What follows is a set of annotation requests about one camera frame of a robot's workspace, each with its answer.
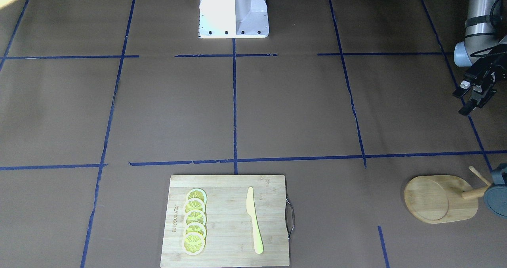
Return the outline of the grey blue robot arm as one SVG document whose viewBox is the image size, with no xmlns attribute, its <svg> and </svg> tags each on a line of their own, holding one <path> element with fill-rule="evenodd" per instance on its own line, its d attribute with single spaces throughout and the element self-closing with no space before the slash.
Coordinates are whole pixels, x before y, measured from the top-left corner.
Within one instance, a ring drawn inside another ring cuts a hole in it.
<svg viewBox="0 0 507 268">
<path fill-rule="evenodd" d="M 506 38 L 498 36 L 500 24 L 506 21 L 502 3 L 503 0 L 469 0 L 464 40 L 454 49 L 455 65 L 467 70 L 453 95 L 463 98 L 471 93 L 459 110 L 461 115 L 468 116 L 486 105 L 496 94 L 495 85 L 506 81 Z"/>
</svg>

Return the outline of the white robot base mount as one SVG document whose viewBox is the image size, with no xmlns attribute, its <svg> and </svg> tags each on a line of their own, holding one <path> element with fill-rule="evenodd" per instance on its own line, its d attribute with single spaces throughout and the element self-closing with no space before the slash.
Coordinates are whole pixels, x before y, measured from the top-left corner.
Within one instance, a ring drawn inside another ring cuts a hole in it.
<svg viewBox="0 0 507 268">
<path fill-rule="evenodd" d="M 201 39 L 269 36 L 267 0 L 200 0 L 199 11 Z"/>
</svg>

